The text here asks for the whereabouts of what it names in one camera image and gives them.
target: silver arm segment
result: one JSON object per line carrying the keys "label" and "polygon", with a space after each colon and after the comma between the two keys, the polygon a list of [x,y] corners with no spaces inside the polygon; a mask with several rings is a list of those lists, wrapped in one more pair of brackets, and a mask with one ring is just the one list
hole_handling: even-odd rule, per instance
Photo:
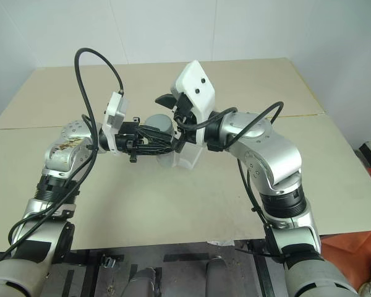
{"label": "silver arm segment", "polygon": [[[256,117],[252,113],[227,115],[221,122],[220,141],[225,144]],[[271,226],[265,227],[267,243],[270,252],[284,257],[289,296],[358,296],[341,272],[320,256],[320,238],[302,190],[301,156],[295,145],[264,119],[228,152],[246,165],[260,193]]]}
{"label": "silver arm segment", "polygon": [[[46,151],[45,165],[35,197],[28,201],[23,218],[47,209],[64,197],[84,174],[85,168],[78,173],[76,170],[90,156],[88,146],[91,144],[90,131],[82,120],[63,127],[60,138]],[[12,252],[10,259],[0,261],[0,296],[40,295],[51,264],[62,262],[70,251],[74,225],[67,219],[74,214],[77,194],[53,213],[55,220],[44,222]],[[34,218],[20,225],[13,235],[12,243],[17,242],[39,219]]]}
{"label": "silver arm segment", "polygon": [[[221,123],[220,141],[225,144],[257,116],[254,113],[227,115]],[[274,227],[279,252],[289,243],[311,244],[320,252],[320,238],[302,190],[301,156],[296,146],[277,134],[269,120],[264,119],[232,144],[228,152],[250,171],[262,198],[265,218]]]}

